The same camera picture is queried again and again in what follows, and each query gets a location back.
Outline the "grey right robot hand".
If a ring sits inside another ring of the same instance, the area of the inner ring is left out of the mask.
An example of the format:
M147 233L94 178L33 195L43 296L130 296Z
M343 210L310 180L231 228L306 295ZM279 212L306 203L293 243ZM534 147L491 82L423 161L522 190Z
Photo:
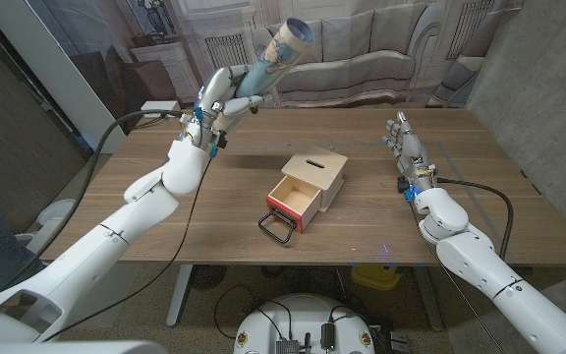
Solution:
M425 146L412 127L403 111L398 111L395 120L386 122L386 136L383 142L393 152L398 170L409 175L409 169L414 167L427 168L430 165Z

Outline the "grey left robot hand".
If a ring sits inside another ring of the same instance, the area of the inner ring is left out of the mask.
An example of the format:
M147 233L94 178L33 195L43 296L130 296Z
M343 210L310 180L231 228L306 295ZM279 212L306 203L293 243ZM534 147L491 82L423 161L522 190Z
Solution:
M200 88L195 109L201 110L202 118L215 131L232 133L250 111L256 113L264 102L264 96L259 94L222 100L232 87L238 88L242 84L251 69L251 65L220 68Z

